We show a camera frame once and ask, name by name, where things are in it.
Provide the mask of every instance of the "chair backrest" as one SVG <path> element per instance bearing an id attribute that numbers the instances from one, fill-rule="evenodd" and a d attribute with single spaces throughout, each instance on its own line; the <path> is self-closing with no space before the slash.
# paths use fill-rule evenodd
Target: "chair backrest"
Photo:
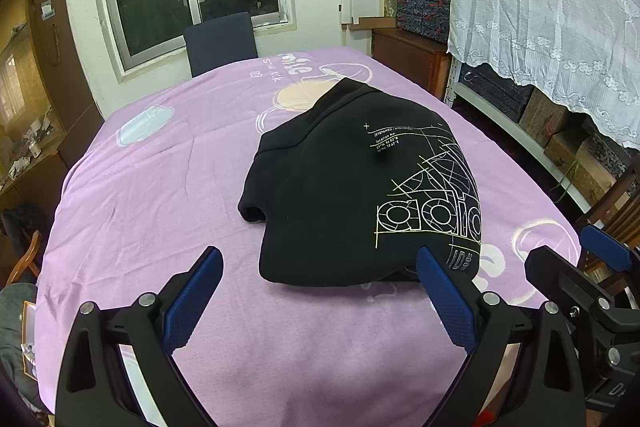
<path id="1" fill-rule="evenodd" d="M 640 245 L 640 188 L 604 226 L 603 230 L 631 248 Z"/>
<path id="2" fill-rule="evenodd" d="M 30 268 L 36 277 L 40 275 L 40 269 L 38 269 L 33 260 L 38 254 L 41 242 L 42 234 L 38 230 L 36 230 L 31 236 L 31 244 L 29 245 L 27 252 L 20 258 L 20 261 L 18 261 L 18 263 L 14 266 L 14 269 L 11 271 L 11 275 L 6 282 L 7 285 L 10 285 L 20 279 L 20 275 L 22 275 L 22 273 L 27 268 Z"/>
<path id="3" fill-rule="evenodd" d="M 247 12 L 212 19 L 184 31 L 191 76 L 220 66 L 258 58 L 254 26 Z"/>
<path id="4" fill-rule="evenodd" d="M 586 225 L 593 225 L 594 223 L 597 223 L 607 214 L 607 212 L 609 212 L 611 207 L 620 199 L 622 194 L 628 191 L 629 187 L 631 187 L 631 185 L 637 180 L 640 180 L 640 155 L 633 158 L 631 165 L 626 168 L 626 171 L 606 192 L 606 194 L 591 207 L 589 212 L 576 221 L 576 228 L 581 229 Z"/>
<path id="5" fill-rule="evenodd" d="M 578 219 L 576 228 L 581 229 L 586 225 L 597 223 L 637 180 L 640 180 L 640 155 L 633 159 L 631 165 L 626 168 L 622 176 L 591 207 L 589 212 Z M 619 243 L 625 243 L 632 248 L 640 245 L 640 189 L 635 191 L 624 206 L 603 227 L 603 230 Z M 600 284 L 611 295 L 616 295 L 626 285 L 622 275 L 611 270 L 596 256 L 590 255 L 584 248 L 580 253 L 578 268 L 583 270 L 588 277 Z"/>

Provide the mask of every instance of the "wall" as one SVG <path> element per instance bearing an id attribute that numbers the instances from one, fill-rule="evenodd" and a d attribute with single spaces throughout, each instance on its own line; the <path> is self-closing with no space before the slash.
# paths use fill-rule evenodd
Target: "wall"
<path id="1" fill-rule="evenodd" d="M 98 20 L 96 0 L 66 0 L 78 55 L 103 116 L 147 94 L 191 78 L 184 50 L 156 60 L 137 77 L 118 83 Z M 294 0 L 296 29 L 256 36 L 258 54 L 274 55 L 347 44 L 366 50 L 370 36 L 343 35 L 339 25 L 340 0 Z"/>

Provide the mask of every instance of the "lace curtain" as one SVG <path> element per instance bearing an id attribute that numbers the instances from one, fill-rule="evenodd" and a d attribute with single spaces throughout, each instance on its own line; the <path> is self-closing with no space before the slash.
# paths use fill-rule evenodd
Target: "lace curtain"
<path id="1" fill-rule="evenodd" d="M 449 51 L 640 149 L 640 0 L 451 0 Z"/>

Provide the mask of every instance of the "bed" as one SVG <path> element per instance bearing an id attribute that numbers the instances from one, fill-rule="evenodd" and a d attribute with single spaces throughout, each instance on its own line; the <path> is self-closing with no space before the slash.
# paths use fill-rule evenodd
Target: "bed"
<path id="1" fill-rule="evenodd" d="M 349 48 L 257 58 L 210 71 L 112 114 L 63 185 L 38 281 L 36 363 L 53 411 L 79 305 L 130 305 L 187 270 L 207 245 L 225 274 L 175 361 L 220 426 L 415 426 L 465 358 L 417 283 L 297 288 L 261 279 L 262 224 L 236 208 L 261 133 L 348 76 L 421 103 L 449 123 L 475 175 L 484 291 L 543 301 L 524 277 L 549 245 L 577 262 L 577 237 L 491 140 L 417 85 Z"/>

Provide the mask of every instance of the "wooden shelf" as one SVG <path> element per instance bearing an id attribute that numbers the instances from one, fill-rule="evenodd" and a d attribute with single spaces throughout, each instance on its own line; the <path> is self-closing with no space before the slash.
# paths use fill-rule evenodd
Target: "wooden shelf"
<path id="1" fill-rule="evenodd" d="M 502 129 L 507 131 L 520 145 L 522 145 L 549 173 L 557 180 L 562 180 L 562 187 L 566 189 L 569 196 L 580 207 L 580 210 L 587 212 L 590 210 L 591 205 L 584 199 L 584 196 L 580 194 L 578 189 L 565 177 L 562 171 L 556 167 L 556 165 L 545 156 L 545 150 L 540 147 L 540 144 L 533 140 L 522 127 L 517 123 L 510 120 L 500 110 L 496 109 L 493 105 L 487 102 L 480 95 L 473 92 L 460 82 L 456 82 L 453 86 L 454 92 L 464 98 L 468 103 L 479 109 L 491 120 L 497 123 Z"/>

